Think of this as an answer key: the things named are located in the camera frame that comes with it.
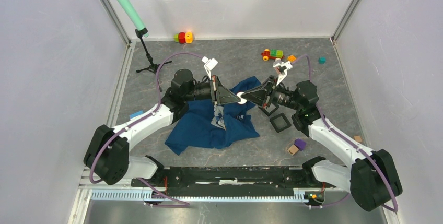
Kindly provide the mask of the blue Mickey Mouse t-shirt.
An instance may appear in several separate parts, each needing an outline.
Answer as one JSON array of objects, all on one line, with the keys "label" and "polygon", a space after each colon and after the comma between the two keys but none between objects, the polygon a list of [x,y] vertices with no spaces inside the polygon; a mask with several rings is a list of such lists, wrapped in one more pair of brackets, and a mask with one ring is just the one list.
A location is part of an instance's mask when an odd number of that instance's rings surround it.
[{"label": "blue Mickey Mouse t-shirt", "polygon": [[252,102],[214,106],[210,98],[189,102],[189,110],[178,120],[165,144],[179,155],[189,146],[223,149],[232,143],[259,137],[247,112]]}]

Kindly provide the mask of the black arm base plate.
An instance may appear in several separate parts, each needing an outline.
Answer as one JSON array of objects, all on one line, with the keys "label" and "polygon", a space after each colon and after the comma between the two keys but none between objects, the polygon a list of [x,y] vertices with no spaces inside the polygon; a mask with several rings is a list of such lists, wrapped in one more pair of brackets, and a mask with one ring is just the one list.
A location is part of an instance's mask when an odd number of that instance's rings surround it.
[{"label": "black arm base plate", "polygon": [[165,167],[147,182],[169,196],[291,196],[295,188],[331,187],[301,166]]}]

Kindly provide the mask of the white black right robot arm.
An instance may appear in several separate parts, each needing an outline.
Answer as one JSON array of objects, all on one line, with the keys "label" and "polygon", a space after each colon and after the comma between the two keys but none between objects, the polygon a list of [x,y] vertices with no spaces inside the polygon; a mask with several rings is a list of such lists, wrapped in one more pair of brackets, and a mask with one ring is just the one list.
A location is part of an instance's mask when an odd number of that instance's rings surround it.
[{"label": "white black right robot arm", "polygon": [[396,197],[403,189],[392,156],[384,149],[374,151],[335,127],[317,106],[317,87],[311,81],[299,82],[291,91],[270,76],[260,86],[237,95],[264,109],[274,104],[294,110],[294,127],[342,161],[340,166],[324,157],[309,160],[301,173],[307,186],[324,182],[348,192],[365,211],[382,206],[398,212]]}]

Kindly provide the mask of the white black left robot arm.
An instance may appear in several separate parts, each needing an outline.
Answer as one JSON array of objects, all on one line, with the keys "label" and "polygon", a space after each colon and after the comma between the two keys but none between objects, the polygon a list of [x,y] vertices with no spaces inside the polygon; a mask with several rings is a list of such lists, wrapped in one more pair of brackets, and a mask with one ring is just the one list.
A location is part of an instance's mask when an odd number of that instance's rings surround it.
[{"label": "white black left robot arm", "polygon": [[160,102],[149,111],[114,127],[99,126],[84,157],[91,183],[114,185],[122,179],[143,178],[151,186],[160,185],[164,172],[159,164],[153,158],[131,157],[130,151],[152,133],[181,119],[190,101],[206,99],[215,106],[244,101],[224,87],[217,76],[197,82],[190,70],[180,69]]}]

